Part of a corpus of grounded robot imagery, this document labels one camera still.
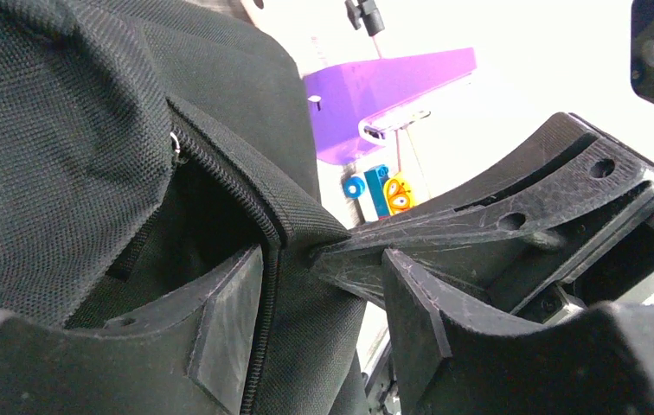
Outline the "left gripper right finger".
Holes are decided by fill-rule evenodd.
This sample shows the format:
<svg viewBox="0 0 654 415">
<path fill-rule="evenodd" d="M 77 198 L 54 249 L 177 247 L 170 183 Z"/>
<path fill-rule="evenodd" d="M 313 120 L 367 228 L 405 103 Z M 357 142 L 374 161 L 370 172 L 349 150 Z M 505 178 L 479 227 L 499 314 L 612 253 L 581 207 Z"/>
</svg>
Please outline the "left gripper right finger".
<svg viewBox="0 0 654 415">
<path fill-rule="evenodd" d="M 406 414 L 600 412 L 604 353 L 589 319 L 543 327 L 508 315 L 396 250 L 381 265 Z"/>
</svg>

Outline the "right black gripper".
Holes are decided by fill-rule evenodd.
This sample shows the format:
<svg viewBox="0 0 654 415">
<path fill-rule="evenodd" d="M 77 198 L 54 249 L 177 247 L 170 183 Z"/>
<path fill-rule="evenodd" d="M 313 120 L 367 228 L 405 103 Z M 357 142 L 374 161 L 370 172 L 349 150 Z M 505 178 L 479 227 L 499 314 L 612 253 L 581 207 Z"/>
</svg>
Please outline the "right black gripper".
<svg viewBox="0 0 654 415">
<path fill-rule="evenodd" d="M 385 251 L 534 322 L 654 292 L 654 163 L 556 113 L 479 176 L 313 253 L 340 287 L 379 287 Z"/>
</svg>

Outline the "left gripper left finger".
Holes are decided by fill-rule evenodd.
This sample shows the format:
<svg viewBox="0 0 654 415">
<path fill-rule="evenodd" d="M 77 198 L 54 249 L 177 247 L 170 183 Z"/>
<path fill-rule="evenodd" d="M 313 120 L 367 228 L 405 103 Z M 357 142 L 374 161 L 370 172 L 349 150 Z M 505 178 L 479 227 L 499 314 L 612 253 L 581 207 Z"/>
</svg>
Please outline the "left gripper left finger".
<svg viewBox="0 0 654 415">
<path fill-rule="evenodd" d="M 86 330 L 70 414 L 236 414 L 259 310 L 260 246 Z"/>
</svg>

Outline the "black backpack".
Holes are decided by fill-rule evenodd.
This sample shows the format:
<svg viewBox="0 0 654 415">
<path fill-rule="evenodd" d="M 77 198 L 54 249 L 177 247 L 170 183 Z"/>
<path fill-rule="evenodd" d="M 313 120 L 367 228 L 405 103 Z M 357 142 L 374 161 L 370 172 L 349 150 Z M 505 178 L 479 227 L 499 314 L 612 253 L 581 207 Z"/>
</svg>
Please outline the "black backpack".
<svg viewBox="0 0 654 415">
<path fill-rule="evenodd" d="M 0 414 L 70 414 L 86 330 L 263 255 L 236 414 L 365 414 L 366 303 L 321 280 L 305 87 L 186 1 L 0 1 Z"/>
</svg>

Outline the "colourful toy train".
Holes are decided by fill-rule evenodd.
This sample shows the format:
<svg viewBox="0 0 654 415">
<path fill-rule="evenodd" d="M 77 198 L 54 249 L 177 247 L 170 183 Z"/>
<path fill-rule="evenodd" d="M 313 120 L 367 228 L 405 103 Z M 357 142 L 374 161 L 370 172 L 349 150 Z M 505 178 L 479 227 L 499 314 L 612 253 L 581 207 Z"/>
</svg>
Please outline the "colourful toy train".
<svg viewBox="0 0 654 415">
<path fill-rule="evenodd" d="M 343 182 L 344 195 L 355 201 L 364 222 L 385 220 L 415 207 L 411 183 L 385 164 L 360 171 Z"/>
</svg>

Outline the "purple metronome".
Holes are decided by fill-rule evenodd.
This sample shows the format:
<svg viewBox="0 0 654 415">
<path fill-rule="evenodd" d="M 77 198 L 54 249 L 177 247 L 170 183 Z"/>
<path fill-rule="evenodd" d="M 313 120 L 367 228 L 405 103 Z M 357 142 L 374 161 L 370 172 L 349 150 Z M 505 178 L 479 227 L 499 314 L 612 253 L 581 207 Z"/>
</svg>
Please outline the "purple metronome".
<svg viewBox="0 0 654 415">
<path fill-rule="evenodd" d="M 317 159 L 353 163 L 389 145 L 414 103 L 477 68 L 475 50 L 352 61 L 304 77 Z"/>
</svg>

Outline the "pink perforated stand board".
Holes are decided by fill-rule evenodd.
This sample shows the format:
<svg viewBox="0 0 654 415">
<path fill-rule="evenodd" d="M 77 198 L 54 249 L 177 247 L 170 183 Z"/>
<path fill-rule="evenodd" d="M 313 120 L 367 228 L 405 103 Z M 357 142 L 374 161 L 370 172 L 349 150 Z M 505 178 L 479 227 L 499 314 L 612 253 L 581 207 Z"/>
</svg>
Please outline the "pink perforated stand board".
<svg viewBox="0 0 654 415">
<path fill-rule="evenodd" d="M 252 24 L 260 27 L 263 23 L 265 2 L 263 0 L 240 0 L 240 4 Z"/>
</svg>

